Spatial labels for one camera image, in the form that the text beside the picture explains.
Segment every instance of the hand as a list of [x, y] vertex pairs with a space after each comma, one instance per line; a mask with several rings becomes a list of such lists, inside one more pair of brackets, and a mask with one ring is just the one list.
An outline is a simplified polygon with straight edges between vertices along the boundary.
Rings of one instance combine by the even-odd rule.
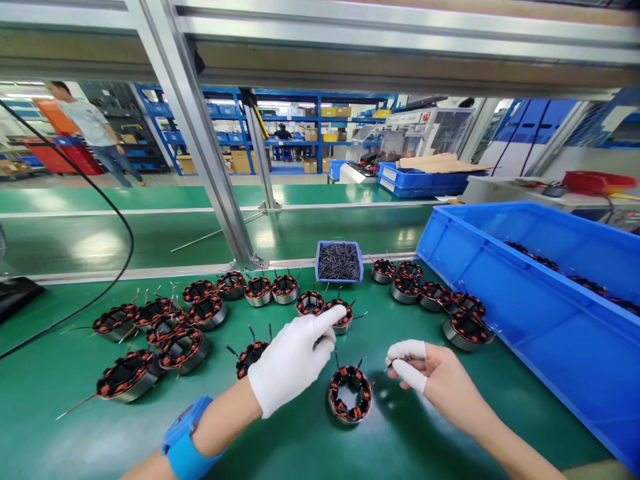
[[475, 437], [500, 422], [482, 398], [452, 350], [418, 340], [389, 348], [385, 365], [393, 362], [389, 378], [402, 378], [400, 387], [414, 388], [454, 426]]
[[[317, 317], [294, 319], [249, 367], [249, 383], [262, 408], [262, 418], [269, 418], [318, 378], [335, 348], [331, 326], [346, 314], [346, 308], [336, 305]], [[322, 340], [313, 348], [320, 337]]]

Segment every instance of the cardboard sheet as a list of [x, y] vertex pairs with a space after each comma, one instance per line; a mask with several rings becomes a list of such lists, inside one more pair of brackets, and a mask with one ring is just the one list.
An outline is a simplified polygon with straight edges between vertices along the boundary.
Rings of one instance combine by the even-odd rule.
[[459, 173], [494, 168], [494, 165], [472, 165], [458, 160], [454, 153], [441, 153], [428, 157], [401, 158], [396, 162], [398, 168], [414, 168], [426, 173]]

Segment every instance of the worker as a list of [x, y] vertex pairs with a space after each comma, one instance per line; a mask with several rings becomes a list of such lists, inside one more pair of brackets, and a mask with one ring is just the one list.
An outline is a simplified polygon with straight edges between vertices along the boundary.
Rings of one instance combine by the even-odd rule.
[[[335, 347], [331, 326], [346, 314], [337, 305], [317, 317], [298, 317], [286, 324], [250, 366], [248, 376], [206, 407], [200, 399], [187, 408], [180, 422], [168, 430], [163, 446], [123, 478], [196, 480], [204, 476], [252, 422], [260, 416], [269, 418], [317, 380]], [[424, 395], [449, 422], [486, 449], [510, 478], [564, 478], [502, 423], [450, 349], [406, 340], [389, 348], [388, 365], [390, 378], [401, 378], [402, 389], [413, 388]]]
[[127, 159], [118, 134], [95, 105], [74, 98], [64, 82], [46, 81], [45, 86], [54, 98], [60, 100], [60, 110], [78, 126], [96, 158], [122, 186], [131, 188], [131, 183], [122, 174], [122, 170], [132, 174], [140, 186], [147, 186], [138, 170]]
[[280, 127], [280, 130], [274, 133], [276, 137], [278, 137], [280, 140], [291, 140], [293, 138], [293, 135], [287, 130], [287, 127], [284, 123], [281, 123], [278, 126]]

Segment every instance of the white t-shirt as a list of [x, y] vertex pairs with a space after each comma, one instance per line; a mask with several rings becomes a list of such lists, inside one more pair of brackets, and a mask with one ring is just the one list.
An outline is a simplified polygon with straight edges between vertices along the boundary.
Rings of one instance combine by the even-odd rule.
[[109, 123], [95, 105], [84, 100], [60, 102], [60, 110], [82, 131], [88, 144], [96, 147], [115, 145], [104, 124]]

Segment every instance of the jeans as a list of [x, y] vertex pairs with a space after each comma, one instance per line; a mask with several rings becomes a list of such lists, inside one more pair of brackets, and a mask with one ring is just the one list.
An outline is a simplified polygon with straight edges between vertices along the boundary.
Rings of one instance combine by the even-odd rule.
[[96, 147], [92, 145], [91, 149], [98, 160], [109, 170], [109, 173], [112, 174], [118, 182], [122, 183], [124, 187], [131, 188], [131, 182], [125, 178], [122, 170], [128, 171], [138, 182], [144, 181], [138, 173], [138, 170], [133, 168], [129, 163], [127, 156], [120, 154], [115, 145], [109, 145], [108, 147]]

